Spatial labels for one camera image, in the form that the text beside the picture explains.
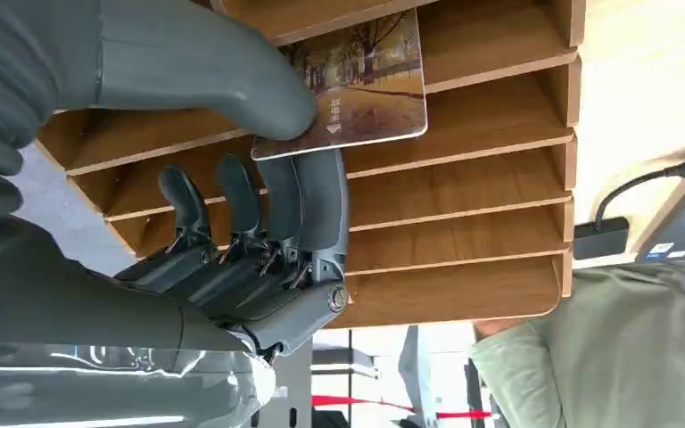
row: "card with tree illustration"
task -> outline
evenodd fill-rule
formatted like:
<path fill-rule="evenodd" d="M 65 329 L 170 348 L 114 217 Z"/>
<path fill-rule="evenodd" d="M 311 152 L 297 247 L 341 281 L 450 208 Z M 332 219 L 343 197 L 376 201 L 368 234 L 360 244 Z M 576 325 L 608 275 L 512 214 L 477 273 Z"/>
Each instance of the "card with tree illustration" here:
<path fill-rule="evenodd" d="M 426 96 L 416 10 L 280 50 L 317 96 L 318 115 L 292 141 L 256 138 L 255 160 L 420 136 Z"/>

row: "robotic hand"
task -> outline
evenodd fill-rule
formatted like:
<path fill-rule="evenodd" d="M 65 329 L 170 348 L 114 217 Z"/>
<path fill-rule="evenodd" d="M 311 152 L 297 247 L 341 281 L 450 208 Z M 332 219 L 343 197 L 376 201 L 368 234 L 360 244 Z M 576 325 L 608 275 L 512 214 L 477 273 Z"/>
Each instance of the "robotic hand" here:
<path fill-rule="evenodd" d="M 259 163 L 266 226 L 247 171 L 222 159 L 217 175 L 233 238 L 221 253 L 193 183 L 164 169 L 174 242 L 115 278 L 65 259 L 45 230 L 11 217 L 21 197 L 1 176 L 21 169 L 18 149 L 54 110 L 86 107 L 207 107 L 282 140 L 308 127 L 316 101 L 260 33 L 186 1 L 0 1 L 0 343 L 74 344 L 73 361 L 82 360 L 78 346 L 148 350 L 147 359 L 134 358 L 138 367 L 150 363 L 151 350 L 199 350 L 182 377 L 203 352 L 271 362 L 344 310 L 348 209 L 339 151 Z M 167 355 L 169 367 L 182 366 L 186 352 Z"/>

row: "cable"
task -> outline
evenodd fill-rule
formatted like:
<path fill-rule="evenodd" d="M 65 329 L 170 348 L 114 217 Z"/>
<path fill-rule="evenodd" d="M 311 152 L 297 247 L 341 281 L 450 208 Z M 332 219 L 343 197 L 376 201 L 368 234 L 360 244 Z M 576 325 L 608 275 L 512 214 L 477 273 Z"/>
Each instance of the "cable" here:
<path fill-rule="evenodd" d="M 665 169 L 660 169 L 658 171 L 653 171 L 650 173 L 647 173 L 643 176 L 636 177 L 632 180 L 627 181 L 626 183 L 619 185 L 616 187 L 616 189 L 609 193 L 599 204 L 598 206 L 598 212 L 595 214 L 595 226 L 593 227 L 595 232 L 598 232 L 600 228 L 602 227 L 602 222 L 603 222 L 603 215 L 605 215 L 605 208 L 607 205 L 615 199 L 616 196 L 619 194 L 631 189 L 635 185 L 641 185 L 642 183 L 645 183 L 647 181 L 650 181 L 654 178 L 660 178 L 660 177 L 684 177 L 685 178 L 685 162 L 680 164 L 680 165 L 674 165 L 672 167 L 668 167 Z"/>

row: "wooden divider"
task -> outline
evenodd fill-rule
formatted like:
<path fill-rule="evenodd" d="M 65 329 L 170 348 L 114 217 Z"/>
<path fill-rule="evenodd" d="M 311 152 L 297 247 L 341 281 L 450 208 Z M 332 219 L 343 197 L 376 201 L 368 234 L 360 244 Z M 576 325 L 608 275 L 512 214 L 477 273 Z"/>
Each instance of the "wooden divider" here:
<path fill-rule="evenodd" d="M 430 130 L 419 138 L 344 149 L 348 178 L 562 144 L 574 138 L 573 130 L 562 126 L 555 104 L 541 90 L 539 80 L 529 75 L 430 95 L 427 108 Z M 164 165 L 172 164 L 188 172 L 207 203 L 221 202 L 214 176 L 219 157 L 231 152 L 255 173 L 251 144 L 247 136 L 144 160 L 115 187 L 113 196 L 101 193 L 103 199 L 93 201 L 96 193 L 86 193 L 94 204 L 105 207 L 102 212 L 109 220 L 170 210 L 159 192 L 158 174 Z M 260 177 L 254 176 L 260 185 Z"/>
<path fill-rule="evenodd" d="M 352 304 L 328 328 L 544 314 L 560 300 L 553 266 L 562 257 L 352 276 Z"/>
<path fill-rule="evenodd" d="M 222 0 L 224 12 L 286 45 L 435 0 Z"/>
<path fill-rule="evenodd" d="M 504 211 L 350 236 L 347 276 L 567 252 L 545 207 Z"/>
<path fill-rule="evenodd" d="M 512 152 L 350 180 L 351 231 L 566 202 L 571 193 L 560 185 L 547 150 Z M 209 213 L 214 241 L 219 245 L 228 243 L 227 204 L 210 205 Z M 151 218 L 136 251 L 138 257 L 159 250 L 172 239 L 173 213 Z"/>
<path fill-rule="evenodd" d="M 441 0 L 418 9 L 427 92 L 572 62 L 545 4 Z"/>
<path fill-rule="evenodd" d="M 576 58 L 576 50 L 558 34 L 547 4 L 441 0 L 418 10 L 428 92 L 560 66 Z M 79 114 L 58 114 L 51 127 L 78 139 L 71 144 L 75 149 L 56 158 L 73 176 L 247 134 L 211 111 L 96 111 L 100 123 L 78 137 L 85 128 Z M 38 139 L 51 139 L 44 144 L 56 146 L 56 134 L 44 130 Z"/>

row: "green shirt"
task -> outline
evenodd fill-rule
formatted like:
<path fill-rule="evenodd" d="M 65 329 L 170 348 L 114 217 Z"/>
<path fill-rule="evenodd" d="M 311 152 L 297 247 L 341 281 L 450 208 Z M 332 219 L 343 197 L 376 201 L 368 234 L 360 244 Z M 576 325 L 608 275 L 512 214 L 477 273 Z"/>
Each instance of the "green shirt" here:
<path fill-rule="evenodd" d="M 685 427 L 685 267 L 578 271 L 571 299 L 471 354 L 512 428 Z"/>

